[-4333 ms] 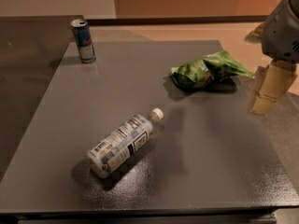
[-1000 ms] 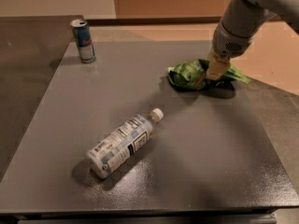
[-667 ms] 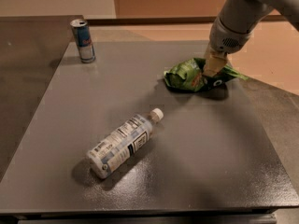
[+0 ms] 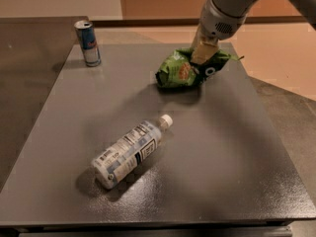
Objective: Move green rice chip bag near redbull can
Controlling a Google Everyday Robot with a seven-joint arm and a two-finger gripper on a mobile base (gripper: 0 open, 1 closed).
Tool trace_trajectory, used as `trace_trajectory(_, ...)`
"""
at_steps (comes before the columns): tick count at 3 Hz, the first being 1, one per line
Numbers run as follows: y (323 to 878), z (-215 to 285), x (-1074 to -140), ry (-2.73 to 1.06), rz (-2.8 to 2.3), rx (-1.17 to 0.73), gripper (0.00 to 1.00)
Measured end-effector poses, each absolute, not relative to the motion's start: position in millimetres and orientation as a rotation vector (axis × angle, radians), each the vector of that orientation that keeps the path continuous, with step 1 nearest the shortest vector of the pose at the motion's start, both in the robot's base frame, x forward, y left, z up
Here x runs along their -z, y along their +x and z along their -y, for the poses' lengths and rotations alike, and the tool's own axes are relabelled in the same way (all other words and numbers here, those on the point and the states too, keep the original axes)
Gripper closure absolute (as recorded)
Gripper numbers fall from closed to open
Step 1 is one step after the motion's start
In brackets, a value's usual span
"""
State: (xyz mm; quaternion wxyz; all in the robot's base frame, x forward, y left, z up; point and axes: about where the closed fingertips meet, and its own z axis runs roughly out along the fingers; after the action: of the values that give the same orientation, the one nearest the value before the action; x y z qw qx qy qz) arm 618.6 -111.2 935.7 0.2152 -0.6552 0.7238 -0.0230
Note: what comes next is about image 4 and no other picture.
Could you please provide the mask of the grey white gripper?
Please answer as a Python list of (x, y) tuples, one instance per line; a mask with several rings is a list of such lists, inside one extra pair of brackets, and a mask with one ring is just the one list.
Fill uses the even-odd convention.
[(206, 0), (199, 19), (199, 27), (191, 44), (191, 62), (202, 65), (219, 50), (218, 41), (231, 38), (244, 24), (246, 16), (231, 16), (220, 10), (213, 0)]

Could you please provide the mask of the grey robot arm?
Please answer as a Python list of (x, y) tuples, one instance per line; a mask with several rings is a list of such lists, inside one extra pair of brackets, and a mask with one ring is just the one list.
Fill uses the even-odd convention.
[[(203, 64), (219, 50), (218, 42), (233, 37), (259, 0), (205, 0), (192, 43), (191, 62)], [(316, 29), (316, 0), (288, 0)]]

